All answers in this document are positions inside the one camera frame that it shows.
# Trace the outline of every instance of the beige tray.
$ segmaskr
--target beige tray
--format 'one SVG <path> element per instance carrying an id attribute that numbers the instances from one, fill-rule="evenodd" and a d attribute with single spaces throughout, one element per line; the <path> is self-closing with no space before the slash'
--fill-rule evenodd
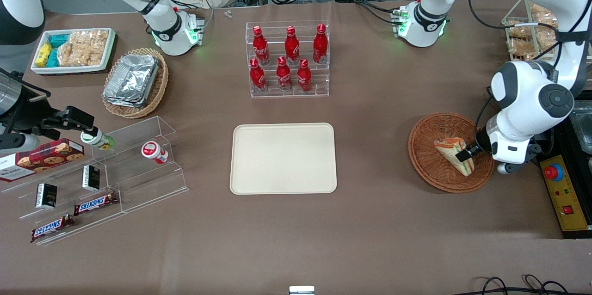
<path id="1" fill-rule="evenodd" d="M 234 194 L 331 193 L 337 188 L 333 127 L 239 125 L 230 168 Z"/>

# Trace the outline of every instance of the red bottle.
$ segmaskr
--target red bottle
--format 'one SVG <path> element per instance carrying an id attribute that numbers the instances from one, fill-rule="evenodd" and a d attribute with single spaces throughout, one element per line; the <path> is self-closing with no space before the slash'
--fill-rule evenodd
<path id="1" fill-rule="evenodd" d="M 308 61 L 305 58 L 300 59 L 300 68 L 298 69 L 298 86 L 302 92 L 309 92 L 312 74 L 308 67 Z"/>
<path id="2" fill-rule="evenodd" d="M 267 82 L 265 81 L 265 73 L 263 69 L 259 66 L 257 59 L 251 59 L 249 62 L 251 66 L 251 81 L 253 82 L 253 86 L 256 92 L 262 93 L 267 91 Z"/>
<path id="3" fill-rule="evenodd" d="M 286 58 L 283 55 L 277 59 L 277 82 L 279 83 L 279 89 L 283 92 L 289 92 L 292 90 L 292 81 L 290 81 L 290 67 L 286 65 Z"/>
<path id="4" fill-rule="evenodd" d="M 269 65 L 269 47 L 267 40 L 263 36 L 263 32 L 261 32 L 261 27 L 258 25 L 254 26 L 253 35 L 255 36 L 253 39 L 253 48 L 259 63 L 263 66 Z"/>
<path id="5" fill-rule="evenodd" d="M 321 23 L 317 26 L 317 36 L 315 36 L 313 41 L 313 61 L 317 64 L 327 63 L 327 47 L 329 45 L 329 40 L 327 39 L 327 35 L 325 35 L 326 31 L 326 25 Z"/>
<path id="6" fill-rule="evenodd" d="M 298 65 L 300 61 L 300 42 L 298 42 L 298 38 L 296 38 L 296 29 L 293 25 L 289 25 L 286 28 L 286 57 L 288 57 L 288 65 L 294 66 Z"/>

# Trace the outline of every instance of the woven basket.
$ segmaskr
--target woven basket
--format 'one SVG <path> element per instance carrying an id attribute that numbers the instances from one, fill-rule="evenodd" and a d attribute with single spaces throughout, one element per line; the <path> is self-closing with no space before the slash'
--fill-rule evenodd
<path id="1" fill-rule="evenodd" d="M 493 173 L 493 158 L 487 153 L 473 157 L 475 171 L 463 176 L 434 147 L 434 141 L 444 137 L 460 137 L 467 145 L 474 140 L 474 123 L 453 112 L 436 112 L 422 118 L 409 135 L 411 162 L 426 182 L 451 193 L 465 193 L 482 187 Z"/>
<path id="2" fill-rule="evenodd" d="M 107 108 L 107 110 L 114 115 L 129 119 L 140 118 L 153 112 L 158 106 L 158 103 L 160 103 L 162 100 L 163 95 L 165 95 L 167 82 L 169 82 L 169 69 L 167 68 L 167 63 L 165 63 L 165 59 L 162 57 L 162 55 L 153 49 L 135 49 L 129 51 L 126 53 L 126 55 L 152 55 L 153 57 L 157 58 L 158 61 L 160 61 L 160 66 L 156 72 L 157 76 L 154 80 L 154 84 L 152 85 L 150 96 L 148 97 L 148 103 L 143 108 L 122 107 L 121 105 L 108 103 L 105 98 L 103 98 L 103 104 L 105 104 L 105 108 Z M 109 80 L 113 75 L 113 71 L 115 70 L 115 67 L 121 58 L 123 58 L 123 56 L 121 56 L 120 59 L 117 59 L 116 63 L 114 63 L 114 65 L 111 67 L 109 75 L 106 78 L 105 86 L 109 83 Z"/>

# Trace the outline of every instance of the red button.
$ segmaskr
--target red button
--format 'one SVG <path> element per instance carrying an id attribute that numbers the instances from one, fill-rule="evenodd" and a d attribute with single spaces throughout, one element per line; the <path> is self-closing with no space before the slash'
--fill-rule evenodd
<path id="1" fill-rule="evenodd" d="M 557 171 L 557 168 L 552 165 L 545 167 L 543 173 L 545 174 L 546 179 L 556 179 L 559 175 L 559 171 Z"/>
<path id="2" fill-rule="evenodd" d="M 564 214 L 573 214 L 574 213 L 574 209 L 572 209 L 571 206 L 564 206 L 563 207 L 563 213 Z"/>

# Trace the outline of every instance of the table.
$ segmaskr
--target table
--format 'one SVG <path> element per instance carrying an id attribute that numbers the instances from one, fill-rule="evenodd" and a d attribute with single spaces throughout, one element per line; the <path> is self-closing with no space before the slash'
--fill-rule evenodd
<path id="1" fill-rule="evenodd" d="M 495 23 L 515 0 L 475 0 Z M 398 6 L 400 3 L 385 6 Z M 479 277 L 523 286 L 521 274 L 588 291 L 592 242 L 561 234 L 539 169 L 495 173 L 482 189 L 445 194 L 425 183 L 407 155 L 422 116 L 474 118 L 484 87 L 507 61 L 503 32 L 479 25 L 459 0 L 440 40 L 418 49 L 354 4 L 216 11 L 203 46 L 166 57 L 171 80 L 154 115 L 179 137 L 175 160 L 190 191 L 89 231 L 38 247 L 0 196 L 0 293 L 285 294 L 311 284 L 320 295 L 451 294 L 480 289 Z M 251 99 L 247 21 L 328 19 L 332 95 Z M 111 27 L 116 57 L 154 47 L 137 13 L 50 14 L 47 29 Z M 75 105 L 103 131 L 135 121 L 108 113 L 105 75 L 25 79 Z M 489 108 L 483 120 L 494 114 Z M 235 196 L 228 188 L 239 124 L 328 122 L 335 130 L 338 188 L 332 194 Z M 65 137 L 76 137 L 65 133 Z"/>

